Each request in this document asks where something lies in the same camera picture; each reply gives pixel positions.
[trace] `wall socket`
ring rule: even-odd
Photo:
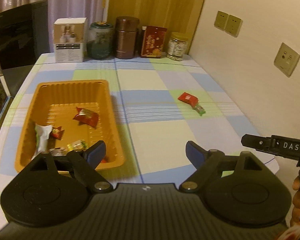
[[[218,11],[216,20],[214,22],[214,26],[221,30],[224,30],[226,27],[226,22],[227,22],[228,16],[229,15],[227,13]]]
[[[233,15],[229,15],[228,21],[225,27],[225,31],[230,35],[237,37],[242,25],[242,20]]]
[[[290,77],[298,64],[299,59],[300,54],[295,52],[288,45],[282,43],[278,54],[274,59],[274,65],[287,77]]]

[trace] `tablecloth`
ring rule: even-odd
[[[0,130],[0,194],[17,175],[15,155],[33,93],[41,82],[106,79],[126,162],[101,171],[112,184],[169,183],[178,187],[195,170],[186,158],[186,142],[205,149],[239,155],[245,133],[258,135],[223,89],[189,56],[168,58],[88,60],[55,63],[53,53],[42,54],[14,98]],[[199,116],[178,101],[183,92],[195,95],[206,114]],[[273,156],[252,152],[273,172]],[[0,228],[6,224],[0,206]]]

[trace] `brown thermos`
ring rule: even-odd
[[[130,59],[134,57],[138,25],[138,18],[117,17],[114,40],[114,56],[116,58]]]

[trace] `orange basket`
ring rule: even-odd
[[[76,107],[87,108],[98,113],[97,127],[79,124],[78,121],[73,120],[78,113]],[[49,139],[48,149],[67,148],[67,144],[80,139],[84,139],[90,147],[97,141],[103,140],[106,143],[108,163],[100,163],[96,168],[97,171],[121,166],[125,161],[106,80],[47,82],[37,86],[20,136],[15,161],[17,172],[20,172],[34,155],[35,123],[62,126],[64,130],[62,139]]]

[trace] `silver screw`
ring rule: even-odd
[[[110,184],[106,181],[99,181],[94,185],[94,187],[98,190],[105,190],[110,188]]]
[[[186,181],[181,184],[181,187],[183,187],[186,190],[194,190],[198,187],[198,184],[196,184],[193,181]]]

